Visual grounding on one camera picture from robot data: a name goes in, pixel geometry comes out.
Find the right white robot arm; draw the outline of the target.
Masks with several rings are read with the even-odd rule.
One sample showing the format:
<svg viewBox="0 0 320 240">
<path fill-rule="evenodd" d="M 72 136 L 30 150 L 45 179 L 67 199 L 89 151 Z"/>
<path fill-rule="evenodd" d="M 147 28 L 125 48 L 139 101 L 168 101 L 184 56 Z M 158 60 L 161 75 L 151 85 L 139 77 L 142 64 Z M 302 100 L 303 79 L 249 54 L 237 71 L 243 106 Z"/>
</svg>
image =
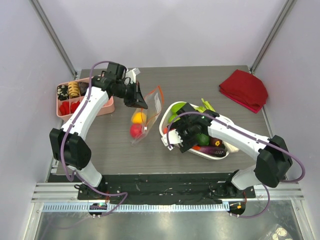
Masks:
<svg viewBox="0 0 320 240">
<path fill-rule="evenodd" d="M 255 134 L 228 122 L 214 111 L 198 112 L 189 103 L 177 111 L 177 117 L 171 122 L 168 131 L 176 133 L 182 153 L 198 143 L 197 135 L 204 134 L 231 144 L 255 160 L 255 165 L 232 173 L 215 190 L 218 196 L 236 198 L 254 185 L 276 188 L 293 164 L 282 137 Z"/>
</svg>

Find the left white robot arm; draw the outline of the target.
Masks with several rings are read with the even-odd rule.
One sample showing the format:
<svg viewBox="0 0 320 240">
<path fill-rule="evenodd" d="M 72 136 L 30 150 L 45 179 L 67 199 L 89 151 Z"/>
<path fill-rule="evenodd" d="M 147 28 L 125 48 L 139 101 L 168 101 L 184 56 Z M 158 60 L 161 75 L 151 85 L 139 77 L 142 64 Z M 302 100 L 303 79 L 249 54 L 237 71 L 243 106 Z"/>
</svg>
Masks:
<svg viewBox="0 0 320 240">
<path fill-rule="evenodd" d="M 49 133 L 53 157 L 61 162 L 67 179 L 72 182 L 77 177 L 97 200 L 107 195 L 107 184 L 93 165 L 92 151 L 85 142 L 94 119 L 112 97 L 123 99 L 127 107 L 148 109 L 137 81 L 139 69 L 129 70 L 112 61 L 106 64 L 107 68 L 101 74 L 89 74 L 89 86 L 84 99 L 69 120 L 61 128 L 53 128 Z"/>
</svg>

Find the yellow orange toy fruit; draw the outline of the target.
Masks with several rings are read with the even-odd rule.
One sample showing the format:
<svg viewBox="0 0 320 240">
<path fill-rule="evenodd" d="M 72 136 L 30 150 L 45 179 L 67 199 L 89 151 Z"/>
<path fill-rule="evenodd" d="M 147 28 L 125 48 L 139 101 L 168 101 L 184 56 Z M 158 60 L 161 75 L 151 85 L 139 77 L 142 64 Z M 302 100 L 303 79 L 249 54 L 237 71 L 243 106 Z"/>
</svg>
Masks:
<svg viewBox="0 0 320 240">
<path fill-rule="evenodd" d="M 143 112 L 136 112 L 131 118 L 133 124 L 145 124 L 147 122 L 147 116 Z"/>
</svg>

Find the green toy avocado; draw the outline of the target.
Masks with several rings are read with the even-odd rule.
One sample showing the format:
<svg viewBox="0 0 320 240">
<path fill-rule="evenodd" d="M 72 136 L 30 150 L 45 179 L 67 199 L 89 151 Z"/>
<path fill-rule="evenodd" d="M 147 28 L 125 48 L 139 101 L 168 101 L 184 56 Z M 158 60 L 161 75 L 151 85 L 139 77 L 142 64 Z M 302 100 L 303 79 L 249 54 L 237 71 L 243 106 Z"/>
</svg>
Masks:
<svg viewBox="0 0 320 240">
<path fill-rule="evenodd" d="M 203 133 L 198 133 L 196 135 L 196 140 L 198 146 L 208 146 L 210 144 L 210 137 Z"/>
</svg>

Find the clear zip top bag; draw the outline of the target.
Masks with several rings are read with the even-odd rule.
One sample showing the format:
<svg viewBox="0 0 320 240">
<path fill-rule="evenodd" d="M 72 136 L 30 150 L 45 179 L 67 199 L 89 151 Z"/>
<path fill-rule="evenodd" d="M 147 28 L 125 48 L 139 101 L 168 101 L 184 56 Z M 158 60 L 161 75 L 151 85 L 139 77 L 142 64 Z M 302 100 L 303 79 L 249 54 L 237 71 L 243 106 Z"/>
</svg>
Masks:
<svg viewBox="0 0 320 240">
<path fill-rule="evenodd" d="M 132 138 L 131 137 L 131 144 L 137 145 L 141 140 L 143 140 L 149 134 L 150 130 L 152 129 L 153 125 L 157 121 L 158 117 L 160 116 L 163 105 L 164 105 L 164 95 L 160 85 L 158 85 L 154 90 L 149 92 L 145 98 L 145 102 L 148 105 L 148 109 L 137 108 L 133 115 L 137 112 L 143 112 L 146 114 L 147 120 L 145 124 L 142 125 L 142 134 L 140 137 Z"/>
</svg>

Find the red toy apple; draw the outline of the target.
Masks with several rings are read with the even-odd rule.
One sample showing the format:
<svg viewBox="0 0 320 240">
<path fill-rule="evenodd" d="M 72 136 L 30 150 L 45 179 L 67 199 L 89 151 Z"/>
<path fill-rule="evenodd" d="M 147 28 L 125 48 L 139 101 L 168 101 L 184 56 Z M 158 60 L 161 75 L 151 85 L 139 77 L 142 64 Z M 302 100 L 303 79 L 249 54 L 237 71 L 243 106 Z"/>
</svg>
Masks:
<svg viewBox="0 0 320 240">
<path fill-rule="evenodd" d="M 129 133 L 132 138 L 136 139 L 142 135 L 143 126 L 139 123 L 134 123 L 131 125 Z"/>
</svg>

